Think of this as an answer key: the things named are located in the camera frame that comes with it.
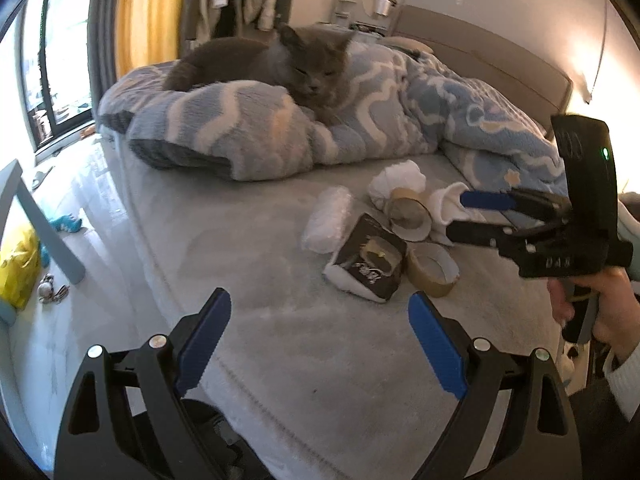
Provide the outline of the person's right hand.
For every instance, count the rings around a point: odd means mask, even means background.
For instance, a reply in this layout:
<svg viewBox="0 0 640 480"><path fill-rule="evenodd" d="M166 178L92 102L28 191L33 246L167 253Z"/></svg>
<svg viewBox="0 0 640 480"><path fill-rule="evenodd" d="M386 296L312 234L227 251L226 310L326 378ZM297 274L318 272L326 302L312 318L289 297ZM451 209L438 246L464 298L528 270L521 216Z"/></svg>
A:
<svg viewBox="0 0 640 480"><path fill-rule="evenodd" d="M626 270L611 266L597 274L568 280L600 295L592 333L602 344L608 344L617 362L623 364L638 347L640 338L639 303Z"/></svg>

